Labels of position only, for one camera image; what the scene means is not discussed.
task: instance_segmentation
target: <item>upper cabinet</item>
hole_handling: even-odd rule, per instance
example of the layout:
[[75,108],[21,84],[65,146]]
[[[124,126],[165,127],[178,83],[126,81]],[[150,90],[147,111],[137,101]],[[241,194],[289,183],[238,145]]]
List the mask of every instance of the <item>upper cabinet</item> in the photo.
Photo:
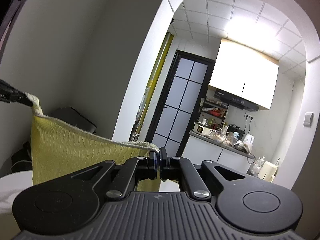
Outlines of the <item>upper cabinet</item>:
[[209,85],[270,109],[278,61],[222,39]]

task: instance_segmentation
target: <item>metal screw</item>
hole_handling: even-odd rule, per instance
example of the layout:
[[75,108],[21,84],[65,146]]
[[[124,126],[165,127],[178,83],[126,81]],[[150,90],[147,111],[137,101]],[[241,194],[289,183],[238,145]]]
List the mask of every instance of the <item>metal screw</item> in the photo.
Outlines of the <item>metal screw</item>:
[[210,193],[206,190],[196,190],[193,195],[198,198],[206,198],[209,197]]
[[117,198],[122,196],[122,192],[120,190],[112,189],[107,191],[106,195],[109,198]]

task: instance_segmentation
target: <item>frosted glass panel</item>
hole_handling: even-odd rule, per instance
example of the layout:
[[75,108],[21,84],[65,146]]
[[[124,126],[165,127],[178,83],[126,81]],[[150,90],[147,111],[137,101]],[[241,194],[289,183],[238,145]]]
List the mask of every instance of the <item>frosted glass panel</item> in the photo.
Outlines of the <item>frosted glass panel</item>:
[[187,125],[189,123],[191,114],[187,114],[182,111],[178,111],[176,120],[172,127],[169,138],[178,142],[181,142],[182,137],[186,131]]
[[207,71],[207,65],[201,64],[199,62],[195,62],[192,73],[190,76],[190,80],[201,83],[203,82],[204,75]]
[[156,133],[161,134],[165,137],[168,137],[174,118],[176,116],[176,113],[177,113],[176,109],[170,106],[165,106],[162,111],[157,129],[156,129]]
[[194,61],[189,59],[185,59],[185,58],[180,59],[180,62],[176,71],[176,76],[188,79],[190,76],[193,63]]
[[170,88],[170,92],[168,94],[165,104],[169,106],[173,106],[175,108],[179,108],[186,85],[187,85],[187,80],[179,77],[174,77],[171,88]]
[[200,89],[200,84],[189,81],[179,109],[192,114]]
[[174,142],[170,139],[168,139],[167,144],[165,146],[165,150],[167,152],[168,157],[173,157],[177,154],[177,151],[179,149],[180,143]]
[[167,141],[167,138],[161,135],[155,134],[155,136],[153,137],[152,143],[157,145],[158,148],[160,148],[165,146],[166,141]]

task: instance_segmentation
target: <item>range hood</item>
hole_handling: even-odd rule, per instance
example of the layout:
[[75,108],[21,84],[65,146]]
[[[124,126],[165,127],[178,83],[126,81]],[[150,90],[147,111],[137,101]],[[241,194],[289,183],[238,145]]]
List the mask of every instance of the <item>range hood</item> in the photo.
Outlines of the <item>range hood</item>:
[[245,109],[250,112],[256,112],[259,110],[259,105],[221,89],[216,89],[214,97],[219,98],[222,102],[235,106],[239,109]]

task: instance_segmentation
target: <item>kitchen counter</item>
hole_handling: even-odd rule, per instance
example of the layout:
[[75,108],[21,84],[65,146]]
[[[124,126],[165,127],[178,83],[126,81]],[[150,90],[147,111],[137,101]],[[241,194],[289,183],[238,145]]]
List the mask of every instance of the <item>kitchen counter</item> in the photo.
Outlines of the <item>kitchen counter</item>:
[[232,151],[232,152],[234,152],[234,153],[236,153],[236,154],[242,155],[242,156],[244,156],[244,157],[248,157],[248,158],[251,159],[251,160],[254,160],[254,159],[255,159],[255,157],[254,157],[252,154],[246,154],[246,153],[244,153],[244,152],[242,152],[242,151],[239,151],[239,150],[237,150],[237,149],[235,149],[235,148],[233,148],[233,147],[231,147],[231,146],[225,145],[225,144],[220,143],[220,142],[215,141],[215,140],[211,140],[211,139],[209,139],[209,138],[207,138],[207,137],[204,137],[204,136],[202,136],[202,135],[200,135],[200,134],[195,133],[193,130],[191,130],[191,131],[189,132],[189,134],[190,134],[191,136],[194,136],[194,137],[198,138],[198,139],[204,140],[204,141],[206,141],[206,142],[212,143],[212,144],[214,144],[214,145],[216,145],[216,146],[219,146],[219,147],[221,147],[221,148],[224,148],[224,149],[226,149],[226,150]]

